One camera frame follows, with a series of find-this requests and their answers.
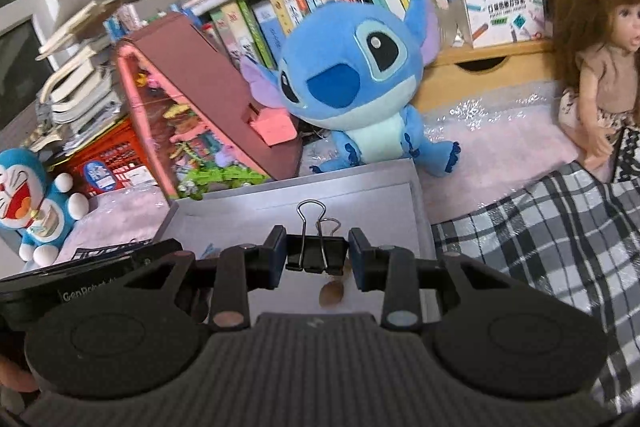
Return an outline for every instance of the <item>blue round sticker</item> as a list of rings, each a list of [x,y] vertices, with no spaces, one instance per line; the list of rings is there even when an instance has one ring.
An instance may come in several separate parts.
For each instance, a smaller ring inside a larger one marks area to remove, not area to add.
[[[93,188],[97,188],[102,192],[109,192],[118,186],[118,182],[109,170],[107,165],[102,162],[89,162],[84,165],[84,178]]]

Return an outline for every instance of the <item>stitch plush toy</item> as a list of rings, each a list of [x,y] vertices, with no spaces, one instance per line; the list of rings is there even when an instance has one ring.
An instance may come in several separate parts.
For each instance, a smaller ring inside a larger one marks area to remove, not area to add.
[[[332,131],[338,158],[315,171],[411,157],[444,176],[458,162],[460,146],[429,141],[409,104],[439,48],[430,0],[411,0],[404,21],[373,4],[334,2],[291,33],[278,71],[248,58],[241,70],[255,100]]]
[[[75,222],[89,212],[82,194],[66,194],[72,184],[69,174],[51,184],[38,157],[27,149],[0,153],[0,226],[22,230],[24,261],[53,264]]]

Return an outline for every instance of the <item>white box with pencil illustrations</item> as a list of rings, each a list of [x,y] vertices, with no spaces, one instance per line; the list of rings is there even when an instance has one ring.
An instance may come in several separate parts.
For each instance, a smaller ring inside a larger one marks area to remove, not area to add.
[[[465,42],[484,48],[546,37],[542,0],[452,0]]]

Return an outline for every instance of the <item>doraemon's open mouth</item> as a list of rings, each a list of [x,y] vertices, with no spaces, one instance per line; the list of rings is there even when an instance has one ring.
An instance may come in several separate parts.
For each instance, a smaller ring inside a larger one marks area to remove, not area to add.
[[[15,191],[14,197],[9,202],[9,208],[6,210],[6,219],[22,219],[31,210],[31,191],[29,184],[25,181],[18,190]]]

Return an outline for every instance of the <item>window glass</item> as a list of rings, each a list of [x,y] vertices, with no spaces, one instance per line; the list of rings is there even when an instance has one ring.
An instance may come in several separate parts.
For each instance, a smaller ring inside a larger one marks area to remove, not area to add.
[[[36,62],[39,46],[30,22],[0,36],[0,129],[33,103],[53,72],[48,60]]]

